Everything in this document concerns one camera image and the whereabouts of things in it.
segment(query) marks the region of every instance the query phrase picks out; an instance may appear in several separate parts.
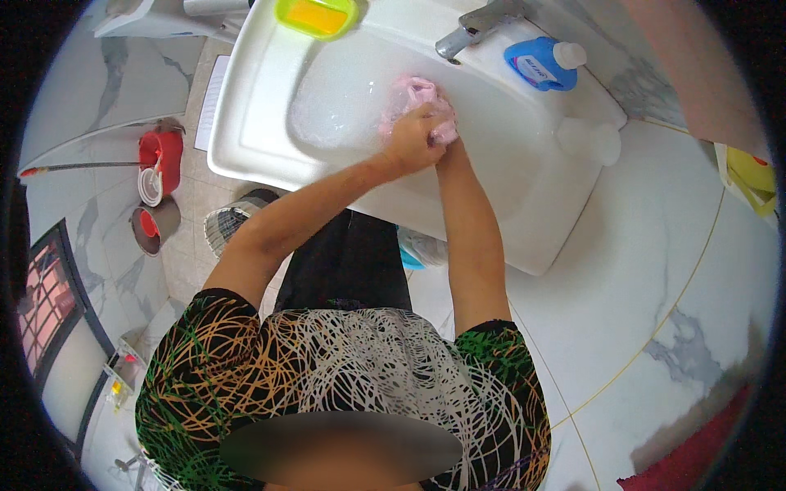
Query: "faucet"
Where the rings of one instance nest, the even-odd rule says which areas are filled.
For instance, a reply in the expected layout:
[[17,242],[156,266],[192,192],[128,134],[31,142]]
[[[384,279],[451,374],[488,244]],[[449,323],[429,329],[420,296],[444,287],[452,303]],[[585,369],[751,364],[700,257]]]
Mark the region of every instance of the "faucet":
[[524,16],[525,0],[489,0],[488,4],[458,18],[461,25],[437,41],[437,54],[450,63],[459,64],[454,58],[459,51],[483,41],[500,24]]

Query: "bar of soap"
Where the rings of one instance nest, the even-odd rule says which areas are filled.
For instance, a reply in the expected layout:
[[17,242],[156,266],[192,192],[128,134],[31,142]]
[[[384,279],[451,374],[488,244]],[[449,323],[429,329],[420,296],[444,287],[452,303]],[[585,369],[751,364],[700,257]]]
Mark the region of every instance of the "bar of soap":
[[347,21],[347,14],[310,0],[296,0],[287,13],[287,19],[333,34]]

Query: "blue bottle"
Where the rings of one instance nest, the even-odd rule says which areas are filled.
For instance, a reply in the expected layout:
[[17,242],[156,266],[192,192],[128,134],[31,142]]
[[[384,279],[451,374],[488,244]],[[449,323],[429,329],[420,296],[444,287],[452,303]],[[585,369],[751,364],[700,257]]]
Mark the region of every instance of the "blue bottle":
[[576,87],[576,68],[587,62],[587,54],[578,44],[544,36],[510,46],[505,60],[535,89],[546,92]]

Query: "hand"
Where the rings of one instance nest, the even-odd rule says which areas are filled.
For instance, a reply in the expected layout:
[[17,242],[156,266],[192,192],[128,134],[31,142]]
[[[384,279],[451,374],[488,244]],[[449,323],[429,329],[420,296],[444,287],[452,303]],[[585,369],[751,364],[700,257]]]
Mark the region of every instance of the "hand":
[[423,104],[402,117],[395,126],[391,141],[382,155],[391,165],[394,179],[414,174],[435,165],[445,155],[445,145],[437,145],[431,132],[449,116],[437,114],[433,104]]

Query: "sink basin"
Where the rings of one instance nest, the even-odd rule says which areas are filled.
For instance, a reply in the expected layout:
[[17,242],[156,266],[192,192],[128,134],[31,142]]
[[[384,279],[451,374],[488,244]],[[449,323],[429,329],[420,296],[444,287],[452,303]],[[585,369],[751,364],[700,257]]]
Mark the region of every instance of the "sink basin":
[[[565,116],[626,122],[589,72],[581,68],[567,93],[541,93],[519,79],[501,54],[543,35],[526,21],[459,53],[461,65],[448,64],[434,42],[462,12],[432,0],[409,9],[370,2],[357,28],[330,43],[278,26],[272,3],[255,3],[235,45],[208,146],[214,172],[295,190],[356,163],[381,149],[377,126],[392,82],[422,76],[456,109],[506,260],[535,275],[549,268],[601,172],[562,152],[554,131]],[[374,189],[352,208],[445,239],[433,169]]]

